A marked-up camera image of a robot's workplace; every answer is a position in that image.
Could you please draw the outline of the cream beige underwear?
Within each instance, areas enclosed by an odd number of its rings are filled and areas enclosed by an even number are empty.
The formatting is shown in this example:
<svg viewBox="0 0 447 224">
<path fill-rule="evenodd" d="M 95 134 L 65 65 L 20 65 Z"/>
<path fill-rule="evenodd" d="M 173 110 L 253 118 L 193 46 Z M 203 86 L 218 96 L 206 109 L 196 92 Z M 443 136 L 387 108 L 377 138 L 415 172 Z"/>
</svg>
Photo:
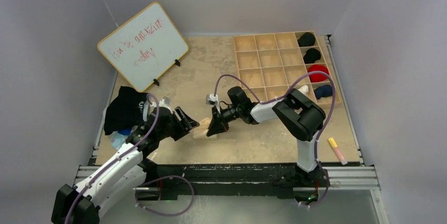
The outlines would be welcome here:
<svg viewBox="0 0 447 224">
<path fill-rule="evenodd" d="M 215 139 L 217 138 L 217 135 L 207 136 L 208 128 L 211 122 L 211 118 L 204 118 L 199 122 L 199 126 L 194 128 L 191 132 L 192 138 L 195 140 L 200 139 Z"/>
</svg>

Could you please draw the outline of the white whiteboard yellow frame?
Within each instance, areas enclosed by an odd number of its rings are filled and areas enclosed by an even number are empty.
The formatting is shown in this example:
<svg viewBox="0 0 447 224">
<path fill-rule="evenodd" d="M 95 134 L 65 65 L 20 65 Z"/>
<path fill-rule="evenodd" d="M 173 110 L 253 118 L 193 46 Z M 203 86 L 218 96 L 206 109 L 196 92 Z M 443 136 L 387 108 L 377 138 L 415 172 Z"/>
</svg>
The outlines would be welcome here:
<svg viewBox="0 0 447 224">
<path fill-rule="evenodd" d="M 157 83 L 189 46 L 158 2 L 98 42 L 99 52 L 138 92 Z"/>
</svg>

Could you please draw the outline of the white underwear pink trim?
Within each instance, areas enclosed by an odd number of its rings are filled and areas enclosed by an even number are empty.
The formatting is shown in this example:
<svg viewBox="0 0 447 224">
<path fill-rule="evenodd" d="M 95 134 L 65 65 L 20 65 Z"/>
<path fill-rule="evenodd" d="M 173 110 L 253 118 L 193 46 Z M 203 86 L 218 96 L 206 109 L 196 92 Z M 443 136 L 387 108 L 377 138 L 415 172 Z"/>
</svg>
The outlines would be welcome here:
<svg viewBox="0 0 447 224">
<path fill-rule="evenodd" d="M 309 94 L 309 86 L 303 85 L 298 89 L 298 91 L 300 91 L 304 95 L 308 95 Z"/>
</svg>

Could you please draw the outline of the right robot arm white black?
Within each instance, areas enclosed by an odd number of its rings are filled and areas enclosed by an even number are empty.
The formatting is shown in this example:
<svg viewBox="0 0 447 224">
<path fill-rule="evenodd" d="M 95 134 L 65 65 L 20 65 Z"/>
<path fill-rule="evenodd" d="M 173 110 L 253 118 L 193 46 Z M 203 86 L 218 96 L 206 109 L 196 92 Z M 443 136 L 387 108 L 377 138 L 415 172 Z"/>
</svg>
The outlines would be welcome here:
<svg viewBox="0 0 447 224">
<path fill-rule="evenodd" d="M 252 125 L 279 119 L 297 140 L 297 181 L 307 186 L 316 180 L 316 138 L 326 118 L 325 112 L 316 103 L 297 89 L 283 98 L 265 103 L 251 101 L 239 86 L 232 87 L 227 94 L 231 104 L 225 109 L 220 106 L 216 94 L 207 96 L 206 103 L 213 107 L 206 136 L 227 132 L 229 123 L 237 119 Z"/>
</svg>

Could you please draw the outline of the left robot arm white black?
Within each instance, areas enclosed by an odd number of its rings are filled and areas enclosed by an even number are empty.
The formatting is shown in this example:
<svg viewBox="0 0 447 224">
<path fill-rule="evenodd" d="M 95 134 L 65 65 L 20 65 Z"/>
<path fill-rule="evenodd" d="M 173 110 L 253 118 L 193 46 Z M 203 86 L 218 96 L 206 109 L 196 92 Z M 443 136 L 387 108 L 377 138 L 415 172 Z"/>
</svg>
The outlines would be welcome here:
<svg viewBox="0 0 447 224">
<path fill-rule="evenodd" d="M 157 164 L 147 158 L 161 140 L 177 141 L 199 125 L 180 107 L 155 108 L 105 164 L 76 185 L 65 184 L 58 190 L 51 222 L 99 223 L 128 191 L 163 179 Z"/>
</svg>

